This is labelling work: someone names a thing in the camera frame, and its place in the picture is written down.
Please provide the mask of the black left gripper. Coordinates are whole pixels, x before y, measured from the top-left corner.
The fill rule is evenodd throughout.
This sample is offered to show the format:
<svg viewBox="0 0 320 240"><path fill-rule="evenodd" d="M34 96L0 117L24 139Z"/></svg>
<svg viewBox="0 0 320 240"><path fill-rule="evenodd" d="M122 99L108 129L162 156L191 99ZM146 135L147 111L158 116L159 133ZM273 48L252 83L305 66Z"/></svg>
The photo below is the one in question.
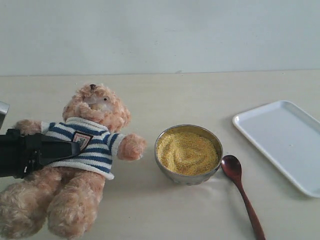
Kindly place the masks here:
<svg viewBox="0 0 320 240"><path fill-rule="evenodd" d="M10 128L0 136L0 176L23 179L53 162L81 153L77 142L65 141L40 133L21 135Z"/></svg>

